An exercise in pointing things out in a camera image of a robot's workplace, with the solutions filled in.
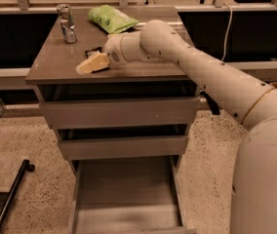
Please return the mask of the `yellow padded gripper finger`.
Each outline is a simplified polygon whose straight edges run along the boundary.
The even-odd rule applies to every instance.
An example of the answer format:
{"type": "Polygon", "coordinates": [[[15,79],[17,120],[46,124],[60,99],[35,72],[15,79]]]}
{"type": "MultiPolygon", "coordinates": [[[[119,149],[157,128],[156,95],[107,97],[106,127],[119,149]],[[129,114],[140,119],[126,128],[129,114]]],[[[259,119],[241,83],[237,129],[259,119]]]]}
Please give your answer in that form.
{"type": "Polygon", "coordinates": [[[94,53],[87,59],[77,65],[76,71],[78,74],[84,75],[92,72],[100,71],[109,66],[109,59],[104,53],[94,53]]]}

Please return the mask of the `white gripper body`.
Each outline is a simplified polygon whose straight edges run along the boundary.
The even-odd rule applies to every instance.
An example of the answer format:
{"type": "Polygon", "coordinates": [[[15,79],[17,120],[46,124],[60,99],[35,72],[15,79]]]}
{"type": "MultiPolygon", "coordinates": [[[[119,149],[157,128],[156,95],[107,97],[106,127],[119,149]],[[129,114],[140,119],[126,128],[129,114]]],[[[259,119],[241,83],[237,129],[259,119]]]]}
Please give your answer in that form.
{"type": "Polygon", "coordinates": [[[140,45],[140,32],[109,34],[103,47],[111,63],[143,61],[145,50],[140,45]]]}

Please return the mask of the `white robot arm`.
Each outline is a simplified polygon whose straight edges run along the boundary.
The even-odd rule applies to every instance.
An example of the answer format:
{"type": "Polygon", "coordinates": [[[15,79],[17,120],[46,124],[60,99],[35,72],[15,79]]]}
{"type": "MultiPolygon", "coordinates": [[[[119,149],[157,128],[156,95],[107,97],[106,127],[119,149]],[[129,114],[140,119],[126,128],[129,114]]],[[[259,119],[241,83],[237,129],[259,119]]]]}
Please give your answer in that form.
{"type": "Polygon", "coordinates": [[[166,22],[110,34],[103,65],[166,60],[249,130],[237,153],[230,234],[277,234],[277,89],[186,43],[166,22]]]}

